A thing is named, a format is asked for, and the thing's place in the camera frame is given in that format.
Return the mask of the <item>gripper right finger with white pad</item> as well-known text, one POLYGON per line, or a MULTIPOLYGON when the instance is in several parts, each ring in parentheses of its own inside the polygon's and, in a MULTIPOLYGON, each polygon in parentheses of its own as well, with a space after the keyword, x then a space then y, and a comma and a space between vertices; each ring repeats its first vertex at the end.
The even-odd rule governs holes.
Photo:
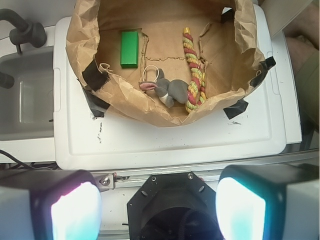
POLYGON ((226 240, 318 240, 320 168, 228 165, 220 174, 215 205, 226 240))

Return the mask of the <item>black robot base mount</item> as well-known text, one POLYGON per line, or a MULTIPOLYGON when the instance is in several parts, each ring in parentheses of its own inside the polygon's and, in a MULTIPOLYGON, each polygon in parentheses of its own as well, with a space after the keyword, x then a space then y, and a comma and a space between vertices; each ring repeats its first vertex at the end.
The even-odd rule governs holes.
POLYGON ((151 175, 127 203, 131 240, 222 240, 216 192, 193 172, 151 175))

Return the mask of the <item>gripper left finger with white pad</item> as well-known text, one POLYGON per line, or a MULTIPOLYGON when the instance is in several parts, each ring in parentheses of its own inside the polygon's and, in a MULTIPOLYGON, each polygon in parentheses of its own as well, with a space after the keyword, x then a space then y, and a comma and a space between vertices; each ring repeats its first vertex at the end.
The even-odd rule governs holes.
POLYGON ((2 240, 95 240, 102 197, 86 170, 3 170, 2 240))

